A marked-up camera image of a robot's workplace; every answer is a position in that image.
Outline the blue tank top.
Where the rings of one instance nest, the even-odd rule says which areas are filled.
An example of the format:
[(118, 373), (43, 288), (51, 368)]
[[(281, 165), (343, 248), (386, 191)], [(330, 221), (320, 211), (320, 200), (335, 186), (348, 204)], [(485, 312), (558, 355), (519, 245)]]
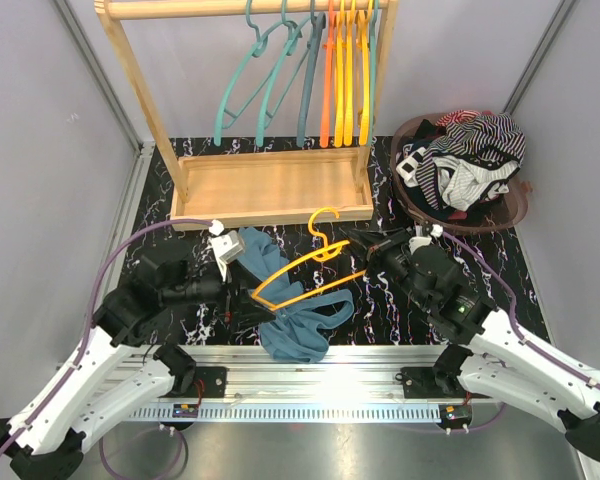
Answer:
[[(259, 283), (289, 264), (277, 242), (253, 227), (240, 228), (245, 252), (239, 264)], [(260, 343), (275, 361), (311, 364), (325, 357), (329, 342), (324, 330), (333, 330), (349, 321), (354, 313), (352, 293), (332, 291), (298, 301), (274, 312), (274, 319), (258, 327)]]

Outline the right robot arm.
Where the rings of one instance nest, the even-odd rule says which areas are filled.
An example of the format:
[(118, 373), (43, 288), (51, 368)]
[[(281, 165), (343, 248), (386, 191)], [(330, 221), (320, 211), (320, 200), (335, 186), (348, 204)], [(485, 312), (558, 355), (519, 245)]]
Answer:
[(600, 369), (522, 327), (514, 305), (502, 309), (479, 294), (458, 262), (437, 245), (440, 232), (347, 235), (363, 265), (385, 274), (447, 340), (433, 367), (434, 388), (445, 397), (464, 390), (524, 411), (600, 463)]

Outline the black white wide-striped tank top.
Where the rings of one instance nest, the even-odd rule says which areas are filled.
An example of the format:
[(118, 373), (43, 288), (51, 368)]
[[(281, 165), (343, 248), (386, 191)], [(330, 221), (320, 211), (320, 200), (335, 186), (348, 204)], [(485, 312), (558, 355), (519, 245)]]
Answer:
[(434, 160), (428, 141), (418, 141), (403, 148), (397, 173), (405, 187), (430, 188), (434, 184)]

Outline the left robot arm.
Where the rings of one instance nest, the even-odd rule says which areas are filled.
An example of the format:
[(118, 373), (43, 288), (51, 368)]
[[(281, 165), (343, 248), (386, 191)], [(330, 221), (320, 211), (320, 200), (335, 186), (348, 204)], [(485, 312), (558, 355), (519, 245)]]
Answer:
[(249, 297), (255, 276), (237, 263), (246, 250), (232, 231), (210, 241), (214, 261), (191, 269), (185, 242), (164, 244), (141, 256), (131, 276), (108, 293), (94, 323), (45, 388), (10, 419), (0, 419), (0, 457), (20, 479), (68, 479), (85, 454), (136, 409), (159, 397), (202, 394), (212, 370), (199, 368), (178, 345), (165, 344), (129, 379), (102, 397), (109, 374), (149, 340), (170, 307), (216, 304), (230, 326), (260, 314)]

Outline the thin-striped black tank top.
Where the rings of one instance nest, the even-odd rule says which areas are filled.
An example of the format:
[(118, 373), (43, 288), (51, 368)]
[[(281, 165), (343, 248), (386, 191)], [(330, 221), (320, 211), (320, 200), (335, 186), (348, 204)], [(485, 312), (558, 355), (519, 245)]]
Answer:
[(417, 186), (435, 209), (469, 211), (508, 192), (526, 153), (526, 137), (506, 113), (451, 122), (446, 133), (421, 149)]

